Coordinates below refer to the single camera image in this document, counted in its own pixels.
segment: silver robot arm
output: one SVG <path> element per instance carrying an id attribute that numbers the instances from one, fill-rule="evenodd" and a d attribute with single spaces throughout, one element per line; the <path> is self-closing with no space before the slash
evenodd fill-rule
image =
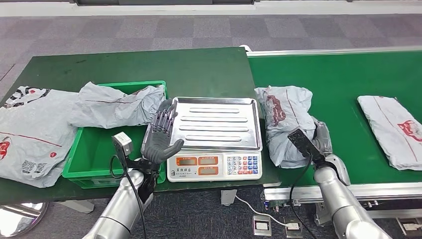
<path id="1" fill-rule="evenodd" d="M 314 163 L 314 180 L 321 189 L 339 239 L 391 239 L 369 216 L 347 188 L 350 179 L 343 161 L 332 154 L 331 140 L 324 122 L 317 121 L 316 137 L 311 142 L 301 129 L 288 138 L 304 157 Z"/>
<path id="2" fill-rule="evenodd" d="M 344 165 L 334 154 L 326 157 L 335 160 L 335 167 Z M 340 239 L 391 239 L 369 216 L 352 192 L 347 188 L 344 179 L 348 176 L 338 173 L 340 170 L 330 166 L 318 168 L 314 179 L 321 189 L 325 206 L 331 215 L 335 233 Z"/>
<path id="3" fill-rule="evenodd" d="M 129 159 L 133 151 L 132 140 L 124 132 L 112 137 L 116 156 L 122 164 L 123 171 L 128 172 L 127 175 L 134 189 L 127 177 L 122 178 L 113 198 L 89 233 L 83 237 L 84 239 L 129 238 L 130 232 L 141 219 L 143 211 L 152 201 L 160 164 L 179 152 L 184 144 L 184 141 L 179 139 L 169 146 L 176 116 L 172 100 L 164 101 L 154 116 L 153 122 L 147 127 L 141 147 L 142 158 L 134 161 Z M 110 172 L 112 176 L 115 176 L 111 168 Z"/>
<path id="4" fill-rule="evenodd" d="M 136 189 L 144 181 L 144 174 L 138 170 L 129 172 Z M 153 195 L 150 194 L 143 210 L 149 206 Z M 127 178 L 123 178 L 116 193 L 108 203 L 100 218 L 83 239 L 127 239 L 141 217 L 138 202 Z"/>

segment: gray carpet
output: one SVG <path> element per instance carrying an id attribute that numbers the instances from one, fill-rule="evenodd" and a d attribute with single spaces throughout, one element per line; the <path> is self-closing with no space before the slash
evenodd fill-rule
<path id="1" fill-rule="evenodd" d="M 253 15 L 253 16 L 91 16 L 0 18 L 0 99 L 32 56 L 145 51 L 249 45 L 254 51 L 404 46 L 422 44 L 422 15 Z M 264 211 L 262 189 L 238 195 Z M 240 201 L 219 203 L 220 192 L 187 192 L 155 197 L 146 211 L 149 238 L 247 239 L 253 212 Z M 107 200 L 93 200 L 95 210 L 82 214 L 52 203 L 42 222 L 20 238 L 78 239 L 89 231 Z M 320 239 L 335 238 L 331 226 L 317 228 L 313 208 L 299 214 Z M 292 216 L 290 208 L 271 213 Z M 394 220 L 377 222 L 402 239 Z M 273 223 L 273 238 L 285 238 Z M 143 238 L 142 225 L 132 233 Z"/>

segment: red logo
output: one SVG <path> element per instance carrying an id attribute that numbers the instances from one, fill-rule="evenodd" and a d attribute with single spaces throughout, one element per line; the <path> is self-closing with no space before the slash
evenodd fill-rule
<path id="1" fill-rule="evenodd" d="M 275 96 L 268 95 L 267 101 L 273 103 L 273 126 L 277 126 L 280 121 L 286 118 L 286 113 L 281 109 L 281 103 Z"/>
<path id="2" fill-rule="evenodd" d="M 0 160 L 4 159 L 7 154 L 7 148 L 10 146 L 10 142 L 6 141 L 8 137 L 6 137 L 3 142 L 0 142 Z"/>
<path id="3" fill-rule="evenodd" d="M 420 128 L 417 123 L 412 120 L 408 120 L 404 123 L 398 123 L 397 125 L 407 136 L 412 137 L 418 142 L 422 142 L 422 128 Z"/>

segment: digital scale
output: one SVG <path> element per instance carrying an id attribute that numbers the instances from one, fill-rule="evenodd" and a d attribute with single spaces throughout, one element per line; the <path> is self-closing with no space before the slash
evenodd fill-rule
<path id="1" fill-rule="evenodd" d="M 256 180 L 262 176 L 258 106 L 249 98 L 174 98 L 170 145 L 182 151 L 167 160 L 170 182 Z"/>

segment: qr code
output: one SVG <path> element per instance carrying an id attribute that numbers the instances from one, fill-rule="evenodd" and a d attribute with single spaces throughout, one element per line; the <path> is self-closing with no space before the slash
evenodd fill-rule
<path id="1" fill-rule="evenodd" d="M 37 169 L 34 171 L 34 173 L 40 173 L 44 169 L 45 165 L 46 163 L 37 164 Z"/>
<path id="2" fill-rule="evenodd" d="M 35 167 L 35 163 L 34 162 L 25 160 L 22 163 L 22 173 L 30 173 L 34 169 L 34 167 Z"/>

